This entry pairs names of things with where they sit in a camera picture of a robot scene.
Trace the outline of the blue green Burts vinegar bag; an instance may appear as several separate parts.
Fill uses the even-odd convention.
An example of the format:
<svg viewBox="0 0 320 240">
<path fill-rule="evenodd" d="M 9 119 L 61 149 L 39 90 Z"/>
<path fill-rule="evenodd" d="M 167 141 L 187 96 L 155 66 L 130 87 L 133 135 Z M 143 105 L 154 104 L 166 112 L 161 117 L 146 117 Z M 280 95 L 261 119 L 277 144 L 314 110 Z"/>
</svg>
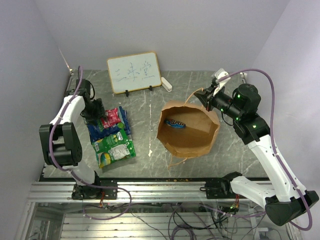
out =
<svg viewBox="0 0 320 240">
<path fill-rule="evenodd" d="M 121 129 L 125 131 L 127 136 L 130 136 L 132 134 L 131 127 L 128 121 L 127 111 L 122 106 L 119 106 L 116 109 L 117 117 L 120 119 L 120 122 L 117 122 L 108 128 L 104 127 L 105 124 L 103 123 L 103 118 L 95 120 L 93 124 L 84 120 L 84 123 L 89 132 L 89 138 L 91 143 L 94 143 L 112 134 L 116 134 Z"/>
</svg>

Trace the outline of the red snack packet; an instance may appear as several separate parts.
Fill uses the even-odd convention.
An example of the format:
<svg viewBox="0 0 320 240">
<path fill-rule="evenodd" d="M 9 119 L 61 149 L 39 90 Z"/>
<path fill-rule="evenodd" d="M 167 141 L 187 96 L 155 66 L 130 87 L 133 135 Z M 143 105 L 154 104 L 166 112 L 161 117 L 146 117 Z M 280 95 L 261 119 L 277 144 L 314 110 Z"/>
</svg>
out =
<svg viewBox="0 0 320 240">
<path fill-rule="evenodd" d="M 102 126 L 107 129 L 121 122 L 118 108 L 106 110 L 104 116 L 101 118 Z"/>
</svg>

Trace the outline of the brown paper bag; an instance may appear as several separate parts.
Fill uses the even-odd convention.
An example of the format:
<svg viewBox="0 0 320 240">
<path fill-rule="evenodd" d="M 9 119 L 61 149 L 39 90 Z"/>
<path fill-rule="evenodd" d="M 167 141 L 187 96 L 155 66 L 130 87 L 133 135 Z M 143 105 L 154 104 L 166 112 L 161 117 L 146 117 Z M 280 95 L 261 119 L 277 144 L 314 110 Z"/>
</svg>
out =
<svg viewBox="0 0 320 240">
<path fill-rule="evenodd" d="M 165 119 L 182 122 L 186 128 L 169 127 L 164 123 Z M 208 154 L 216 142 L 220 126 L 216 112 L 190 103 L 189 98 L 168 101 L 160 112 L 157 130 L 157 139 L 171 154 L 168 168 Z"/>
</svg>

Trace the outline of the green snack packet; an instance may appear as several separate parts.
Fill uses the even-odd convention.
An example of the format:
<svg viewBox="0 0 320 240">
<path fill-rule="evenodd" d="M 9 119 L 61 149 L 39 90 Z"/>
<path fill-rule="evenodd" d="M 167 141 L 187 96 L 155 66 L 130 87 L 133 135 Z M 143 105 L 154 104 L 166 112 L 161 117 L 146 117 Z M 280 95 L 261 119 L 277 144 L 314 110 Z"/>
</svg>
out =
<svg viewBox="0 0 320 240">
<path fill-rule="evenodd" d="M 104 137 L 103 139 L 99 139 L 93 142 L 91 145 L 95 152 L 98 153 L 107 153 L 109 150 L 116 148 L 118 146 L 128 146 L 130 144 L 130 140 L 125 133 L 124 129 L 121 129 L 117 133 L 113 133 L 109 136 Z"/>
</svg>

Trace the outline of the green Chuba cassava chips bag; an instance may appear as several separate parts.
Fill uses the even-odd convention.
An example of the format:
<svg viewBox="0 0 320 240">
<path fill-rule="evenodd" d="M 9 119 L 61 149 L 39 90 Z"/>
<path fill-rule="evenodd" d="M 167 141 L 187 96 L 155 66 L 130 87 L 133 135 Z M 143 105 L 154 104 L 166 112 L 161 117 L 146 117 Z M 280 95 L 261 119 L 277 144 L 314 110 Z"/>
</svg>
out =
<svg viewBox="0 0 320 240">
<path fill-rule="evenodd" d="M 129 150 L 129 155 L 127 156 L 127 158 L 134 158 L 136 156 L 136 150 L 133 143 L 133 139 L 130 135 L 128 136 L 126 147 Z"/>
</svg>

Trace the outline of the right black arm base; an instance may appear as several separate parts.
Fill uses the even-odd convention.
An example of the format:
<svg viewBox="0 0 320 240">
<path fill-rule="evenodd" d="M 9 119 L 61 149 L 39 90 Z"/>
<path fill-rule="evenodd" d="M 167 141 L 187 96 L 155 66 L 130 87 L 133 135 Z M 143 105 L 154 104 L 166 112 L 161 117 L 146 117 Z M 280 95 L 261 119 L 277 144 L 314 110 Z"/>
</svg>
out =
<svg viewBox="0 0 320 240">
<path fill-rule="evenodd" d="M 236 198 L 236 193 L 232 190 L 230 183 L 224 180 L 207 181 L 199 190 L 204 192 L 209 200 Z"/>
</svg>

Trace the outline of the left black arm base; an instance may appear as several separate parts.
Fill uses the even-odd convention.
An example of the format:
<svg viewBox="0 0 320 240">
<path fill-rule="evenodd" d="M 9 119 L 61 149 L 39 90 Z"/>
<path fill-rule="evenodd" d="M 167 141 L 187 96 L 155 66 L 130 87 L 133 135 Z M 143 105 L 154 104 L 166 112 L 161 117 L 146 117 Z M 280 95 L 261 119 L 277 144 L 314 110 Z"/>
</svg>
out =
<svg viewBox="0 0 320 240">
<path fill-rule="evenodd" d="M 75 184 L 73 186 L 71 199 L 81 200 L 81 201 L 82 200 L 98 200 L 98 199 L 106 199 L 106 200 L 117 199 L 118 185 L 116 182 L 102 180 L 101 185 L 106 186 L 107 189 Z"/>
</svg>

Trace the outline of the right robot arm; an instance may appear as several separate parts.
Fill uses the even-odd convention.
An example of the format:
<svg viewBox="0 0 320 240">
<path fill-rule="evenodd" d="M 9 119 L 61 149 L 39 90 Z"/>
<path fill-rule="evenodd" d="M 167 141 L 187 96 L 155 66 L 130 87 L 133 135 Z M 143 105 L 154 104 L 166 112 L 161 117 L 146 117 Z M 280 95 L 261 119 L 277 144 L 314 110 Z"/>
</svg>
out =
<svg viewBox="0 0 320 240">
<path fill-rule="evenodd" d="M 241 84 L 228 96 L 223 90 L 214 93 L 213 86 L 197 90 L 197 97 L 207 111 L 217 109 L 232 118 L 235 133 L 259 160 L 272 188 L 255 183 L 239 172 L 225 175 L 220 192 L 226 198 L 241 195 L 262 207 L 268 218 L 283 226 L 305 214 L 318 200 L 314 190 L 307 190 L 294 176 L 283 156 L 272 142 L 271 129 L 257 114 L 261 96 L 248 83 Z"/>
</svg>

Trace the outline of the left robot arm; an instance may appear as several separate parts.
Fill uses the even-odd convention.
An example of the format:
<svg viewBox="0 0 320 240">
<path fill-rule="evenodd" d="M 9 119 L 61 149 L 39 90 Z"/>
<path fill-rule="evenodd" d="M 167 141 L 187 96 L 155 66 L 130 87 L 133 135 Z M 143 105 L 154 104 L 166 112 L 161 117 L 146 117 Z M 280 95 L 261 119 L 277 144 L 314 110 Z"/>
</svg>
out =
<svg viewBox="0 0 320 240">
<path fill-rule="evenodd" d="M 92 125 L 107 118 L 102 100 L 91 97 L 92 90 L 90 81 L 78 79 L 76 88 L 65 93 L 56 117 L 40 126 L 39 137 L 44 162 L 70 174 L 89 198 L 96 199 L 102 193 L 101 181 L 82 160 L 83 149 L 75 127 L 79 117 Z"/>
</svg>

